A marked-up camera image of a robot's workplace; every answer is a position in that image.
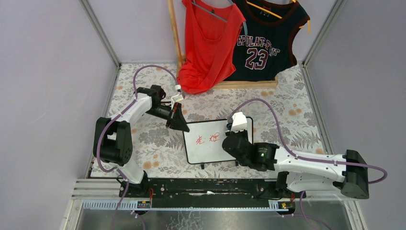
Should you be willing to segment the black-framed whiteboard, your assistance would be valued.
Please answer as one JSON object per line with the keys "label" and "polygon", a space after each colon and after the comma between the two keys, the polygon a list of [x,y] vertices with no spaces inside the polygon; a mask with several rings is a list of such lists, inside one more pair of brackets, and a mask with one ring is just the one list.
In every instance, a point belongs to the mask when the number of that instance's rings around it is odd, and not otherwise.
{"label": "black-framed whiteboard", "polygon": [[189,132],[183,132],[186,158],[189,164],[203,165],[207,163],[234,161],[222,148],[226,138],[226,119],[190,122]]}

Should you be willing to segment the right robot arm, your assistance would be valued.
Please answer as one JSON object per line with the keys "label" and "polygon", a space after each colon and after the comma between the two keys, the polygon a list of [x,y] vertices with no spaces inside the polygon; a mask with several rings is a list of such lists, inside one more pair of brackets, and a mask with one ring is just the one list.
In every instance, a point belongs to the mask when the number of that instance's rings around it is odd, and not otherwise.
{"label": "right robot arm", "polygon": [[353,199],[369,198],[368,168],[355,150],[321,156],[300,151],[290,153],[276,144],[249,142],[247,131],[227,131],[222,148],[241,166],[277,173],[277,190],[329,191]]}

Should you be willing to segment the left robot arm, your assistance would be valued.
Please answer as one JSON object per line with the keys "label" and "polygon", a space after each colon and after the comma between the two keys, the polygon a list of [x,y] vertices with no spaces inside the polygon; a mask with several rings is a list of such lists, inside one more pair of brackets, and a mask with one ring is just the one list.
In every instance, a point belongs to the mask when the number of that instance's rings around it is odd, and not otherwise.
{"label": "left robot arm", "polygon": [[171,97],[170,105],[162,103],[166,93],[161,86],[139,87],[122,111],[111,117],[98,118],[95,125],[93,155],[103,172],[116,170],[131,184],[143,183],[147,175],[132,156],[131,129],[145,114],[165,120],[166,128],[182,132],[190,131],[181,111],[183,92],[179,85],[175,88],[177,94]]}

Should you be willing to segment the black number 23 jersey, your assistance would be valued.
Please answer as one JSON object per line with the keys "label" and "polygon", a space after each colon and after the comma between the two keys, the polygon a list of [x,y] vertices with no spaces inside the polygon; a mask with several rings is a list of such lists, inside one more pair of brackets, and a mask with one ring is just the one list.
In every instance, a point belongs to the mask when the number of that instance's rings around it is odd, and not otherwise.
{"label": "black number 23 jersey", "polygon": [[278,19],[246,3],[234,3],[246,19],[248,34],[241,32],[233,53],[236,68],[227,81],[273,81],[276,75],[297,64],[293,41],[301,27],[310,20],[298,1],[276,4],[265,0],[249,0],[280,15]]}

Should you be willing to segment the grey clothes hanger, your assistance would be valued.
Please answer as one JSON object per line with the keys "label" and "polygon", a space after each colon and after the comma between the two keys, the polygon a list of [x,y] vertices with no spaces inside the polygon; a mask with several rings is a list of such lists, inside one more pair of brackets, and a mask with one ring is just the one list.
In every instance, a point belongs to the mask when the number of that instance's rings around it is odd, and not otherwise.
{"label": "grey clothes hanger", "polygon": [[[227,22],[226,19],[224,19],[224,18],[218,16],[218,15],[215,14],[214,12],[209,11],[209,10],[207,10],[206,8],[204,8],[204,7],[200,6],[199,4],[197,4],[195,0],[192,0],[192,4],[193,4],[194,6],[200,8],[201,10],[207,12],[208,14],[214,16],[215,18],[217,18],[217,19],[219,19],[219,20],[221,20],[221,21],[223,21],[223,22]],[[241,24],[242,24],[241,28],[244,30],[244,35],[247,35],[247,34],[248,34],[248,28],[247,28],[246,21],[243,21]]]}

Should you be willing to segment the yellow clothes hanger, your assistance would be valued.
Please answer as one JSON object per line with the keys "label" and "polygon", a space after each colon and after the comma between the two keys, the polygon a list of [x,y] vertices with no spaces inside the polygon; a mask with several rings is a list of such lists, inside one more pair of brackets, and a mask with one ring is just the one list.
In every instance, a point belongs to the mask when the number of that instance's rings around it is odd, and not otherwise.
{"label": "yellow clothes hanger", "polygon": [[[260,5],[249,2],[248,0],[246,1],[246,3],[248,5],[250,5],[252,7],[255,7],[255,8],[259,9],[259,10],[262,10],[263,12],[268,13],[268,14],[270,14],[270,15],[278,18],[278,19],[282,19],[282,17],[280,15],[278,15],[278,14],[271,11],[271,7],[268,7],[268,6],[262,7]],[[310,34],[311,33],[311,22],[310,22],[310,20],[307,20],[306,24],[307,24],[307,33]]]}

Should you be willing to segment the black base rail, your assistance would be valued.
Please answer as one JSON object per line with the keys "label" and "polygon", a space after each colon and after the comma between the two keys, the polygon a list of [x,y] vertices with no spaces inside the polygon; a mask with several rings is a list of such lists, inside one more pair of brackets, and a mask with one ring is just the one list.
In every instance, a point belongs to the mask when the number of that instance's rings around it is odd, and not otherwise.
{"label": "black base rail", "polygon": [[273,179],[152,178],[141,184],[119,183],[119,197],[146,199],[153,208],[290,209],[301,198]]}

